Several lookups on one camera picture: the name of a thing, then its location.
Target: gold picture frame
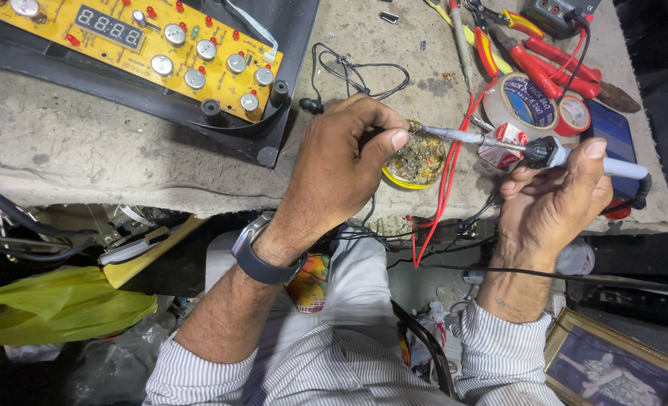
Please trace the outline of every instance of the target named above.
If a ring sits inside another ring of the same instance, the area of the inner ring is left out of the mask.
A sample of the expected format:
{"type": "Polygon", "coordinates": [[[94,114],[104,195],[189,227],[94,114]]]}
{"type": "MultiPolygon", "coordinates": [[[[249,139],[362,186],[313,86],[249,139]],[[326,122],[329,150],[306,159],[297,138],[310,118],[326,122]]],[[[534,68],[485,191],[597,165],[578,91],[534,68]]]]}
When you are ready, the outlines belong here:
{"type": "Polygon", "coordinates": [[[668,356],[563,309],[547,336],[547,385],[570,406],[668,406],[668,356]]]}

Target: small cardboard box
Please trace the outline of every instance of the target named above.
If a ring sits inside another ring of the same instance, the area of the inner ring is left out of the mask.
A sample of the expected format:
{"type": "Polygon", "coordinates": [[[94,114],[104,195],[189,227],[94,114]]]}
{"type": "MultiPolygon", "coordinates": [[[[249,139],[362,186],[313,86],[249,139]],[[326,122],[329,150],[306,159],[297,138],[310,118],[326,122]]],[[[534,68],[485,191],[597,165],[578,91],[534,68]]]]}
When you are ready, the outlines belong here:
{"type": "MultiPolygon", "coordinates": [[[[526,145],[529,136],[519,131],[519,129],[510,123],[499,126],[487,136],[495,137],[497,141],[508,142],[510,144],[526,145]]],[[[500,147],[480,147],[477,152],[484,161],[491,163],[495,168],[503,168],[510,163],[522,159],[519,151],[507,150],[500,147]]]]}

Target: workbench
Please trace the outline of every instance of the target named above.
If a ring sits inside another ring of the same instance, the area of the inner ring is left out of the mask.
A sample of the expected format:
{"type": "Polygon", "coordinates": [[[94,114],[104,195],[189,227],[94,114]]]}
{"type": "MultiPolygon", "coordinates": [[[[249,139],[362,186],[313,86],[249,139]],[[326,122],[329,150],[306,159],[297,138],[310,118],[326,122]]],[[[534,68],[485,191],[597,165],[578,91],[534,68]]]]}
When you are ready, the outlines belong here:
{"type": "MultiPolygon", "coordinates": [[[[494,10],[519,11],[521,2],[487,0],[494,10]]],[[[463,12],[465,23],[471,16],[463,12]]],[[[512,37],[521,32],[504,28],[512,37]]],[[[641,97],[615,7],[603,1],[594,14],[585,62],[623,88],[640,104],[641,97]]],[[[393,62],[411,75],[410,85],[385,100],[405,118],[429,125],[458,127],[469,101],[456,54],[453,33],[424,1],[321,0],[309,47],[324,42],[351,61],[393,62]],[[382,11],[401,18],[390,24],[382,11]],[[426,41],[426,50],[420,50],[426,41]],[[449,73],[447,80],[444,73],[449,73]]],[[[576,38],[557,42],[572,51],[576,38]]],[[[475,72],[481,91],[483,70],[475,72]]],[[[363,69],[372,91],[394,87],[397,69],[363,69]]],[[[293,96],[315,97],[307,57],[293,96]]],[[[345,84],[325,71],[315,75],[326,104],[345,97],[345,84]]],[[[589,226],[598,233],[668,231],[668,190],[645,111],[626,114],[637,159],[649,168],[654,186],[647,208],[622,222],[600,217],[589,226]]],[[[277,207],[288,185],[299,140],[312,115],[293,107],[274,169],[225,155],[217,144],[196,132],[139,111],[75,90],[0,71],[0,192],[20,206],[54,203],[144,205],[192,212],[207,217],[222,212],[277,207]]],[[[480,131],[472,125],[470,131],[480,131]]],[[[503,171],[494,169],[466,146],[459,155],[454,186],[442,219],[473,215],[495,190],[503,171]]],[[[402,191],[382,181],[370,223],[381,233],[406,227],[404,217],[434,215],[436,186],[402,191]]],[[[360,216],[369,210],[367,205],[360,216]]],[[[493,217],[490,209],[485,217],[493,217]]]]}

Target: blue phone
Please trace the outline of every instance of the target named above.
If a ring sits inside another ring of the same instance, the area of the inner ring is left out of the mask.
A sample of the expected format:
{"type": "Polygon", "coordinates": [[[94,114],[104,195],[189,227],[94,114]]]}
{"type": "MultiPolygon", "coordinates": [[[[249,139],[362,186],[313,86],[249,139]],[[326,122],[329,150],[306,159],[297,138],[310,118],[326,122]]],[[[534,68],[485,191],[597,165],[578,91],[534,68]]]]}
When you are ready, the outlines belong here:
{"type": "MultiPolygon", "coordinates": [[[[600,136],[607,140],[608,157],[637,163],[630,123],[627,118],[593,100],[584,100],[584,106],[589,109],[592,122],[589,128],[582,132],[580,139],[600,136]]],[[[635,197],[639,182],[634,179],[613,176],[612,188],[615,189],[615,197],[627,201],[635,197]]]]}

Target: hand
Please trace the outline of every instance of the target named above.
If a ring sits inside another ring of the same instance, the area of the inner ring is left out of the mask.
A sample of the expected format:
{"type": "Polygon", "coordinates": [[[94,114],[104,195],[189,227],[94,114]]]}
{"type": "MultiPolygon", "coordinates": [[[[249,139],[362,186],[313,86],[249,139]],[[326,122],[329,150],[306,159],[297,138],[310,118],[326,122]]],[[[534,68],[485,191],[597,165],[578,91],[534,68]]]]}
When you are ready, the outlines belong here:
{"type": "Polygon", "coordinates": [[[258,247],[283,250],[281,262],[293,260],[326,232],[358,213],[379,187],[384,162],[406,144],[408,128],[401,115],[362,93],[340,100],[311,120],[301,138],[288,189],[259,239],[266,245],[274,241],[280,244],[275,248],[258,247]],[[367,142],[360,153],[359,139],[370,126],[384,131],[367,142]]]}
{"type": "Polygon", "coordinates": [[[602,175],[606,146],[602,138],[588,139],[572,151],[567,168],[520,166],[502,183],[495,256],[506,267],[553,272],[562,248],[607,207],[612,182],[602,175]]]}

